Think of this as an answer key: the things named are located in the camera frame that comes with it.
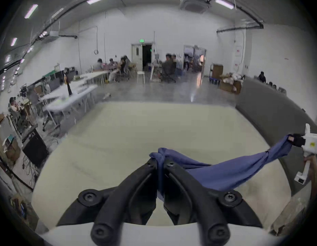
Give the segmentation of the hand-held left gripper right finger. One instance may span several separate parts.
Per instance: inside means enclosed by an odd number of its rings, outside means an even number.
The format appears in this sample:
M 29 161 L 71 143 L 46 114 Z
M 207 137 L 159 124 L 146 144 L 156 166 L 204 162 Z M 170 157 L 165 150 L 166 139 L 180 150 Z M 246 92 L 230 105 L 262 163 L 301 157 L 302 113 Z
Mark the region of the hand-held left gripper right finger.
M 206 188 L 172 159 L 162 169 L 165 210 L 174 225 L 197 223 L 203 245 L 225 245 L 231 237 L 228 224 L 263 228 L 238 191 Z

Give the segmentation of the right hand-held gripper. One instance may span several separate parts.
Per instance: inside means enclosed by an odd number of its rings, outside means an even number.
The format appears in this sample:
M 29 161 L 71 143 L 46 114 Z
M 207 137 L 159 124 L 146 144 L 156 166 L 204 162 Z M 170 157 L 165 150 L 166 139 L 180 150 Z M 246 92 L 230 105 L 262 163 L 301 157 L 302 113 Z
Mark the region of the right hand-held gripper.
M 300 147 L 303 150 L 303 156 L 306 158 L 310 155 L 317 155 L 317 134 L 311 133 L 311 128 L 308 123 L 305 125 L 305 134 L 301 137 L 304 144 L 301 144 Z M 288 135 L 287 141 L 290 143 L 294 143 L 294 135 Z M 310 168 L 310 161 L 305 162 L 305 166 L 303 172 L 297 172 L 295 176 L 295 181 L 304 185 L 308 178 L 309 168 Z

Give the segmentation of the person's right hand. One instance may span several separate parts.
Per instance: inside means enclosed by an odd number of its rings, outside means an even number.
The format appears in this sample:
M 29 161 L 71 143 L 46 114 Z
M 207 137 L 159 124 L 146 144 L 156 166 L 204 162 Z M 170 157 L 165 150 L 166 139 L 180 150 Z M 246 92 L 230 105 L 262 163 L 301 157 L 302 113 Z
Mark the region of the person's right hand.
M 309 162 L 308 178 L 313 182 L 317 181 L 317 157 L 311 154 L 304 158 L 304 162 Z

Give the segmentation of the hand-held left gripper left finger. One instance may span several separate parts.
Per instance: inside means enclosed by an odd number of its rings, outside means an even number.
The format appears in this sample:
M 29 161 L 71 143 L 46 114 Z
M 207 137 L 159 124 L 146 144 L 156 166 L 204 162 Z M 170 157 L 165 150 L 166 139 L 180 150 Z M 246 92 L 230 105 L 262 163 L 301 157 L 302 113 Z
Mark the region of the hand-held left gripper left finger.
M 145 225 L 156 208 L 157 168 L 150 158 L 116 187 L 81 191 L 57 227 L 93 223 L 90 237 L 96 245 L 117 245 L 124 222 Z

